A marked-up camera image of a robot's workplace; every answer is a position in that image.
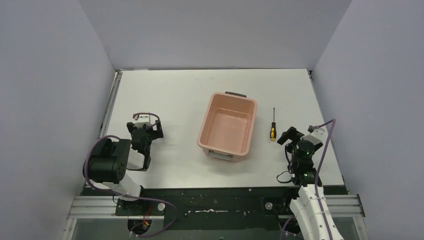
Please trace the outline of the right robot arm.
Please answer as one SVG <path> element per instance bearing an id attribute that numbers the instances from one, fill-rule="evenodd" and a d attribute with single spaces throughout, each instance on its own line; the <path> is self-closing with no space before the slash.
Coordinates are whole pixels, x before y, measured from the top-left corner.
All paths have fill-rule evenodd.
<path id="1" fill-rule="evenodd" d="M 290 182 L 298 192 L 290 197 L 289 209 L 305 240 L 342 240 L 327 204 L 319 177 L 322 164 L 314 166 L 313 156 L 327 149 L 329 138 L 322 127 L 310 126 L 303 134 L 291 126 L 281 134 L 277 143 L 284 146 Z"/>

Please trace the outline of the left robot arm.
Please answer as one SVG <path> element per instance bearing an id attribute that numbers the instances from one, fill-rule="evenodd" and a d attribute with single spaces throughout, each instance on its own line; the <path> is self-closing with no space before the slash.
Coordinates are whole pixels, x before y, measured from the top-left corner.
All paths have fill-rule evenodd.
<path id="1" fill-rule="evenodd" d="M 164 133 L 161 121 L 151 124 L 148 120 L 137 120 L 126 124 L 130 138 L 107 135 L 99 139 L 83 166 L 83 175 L 90 183 L 107 187 L 106 191 L 123 201 L 141 199 L 142 186 L 127 174 L 127 170 L 145 172 L 151 163 L 151 146 Z"/>

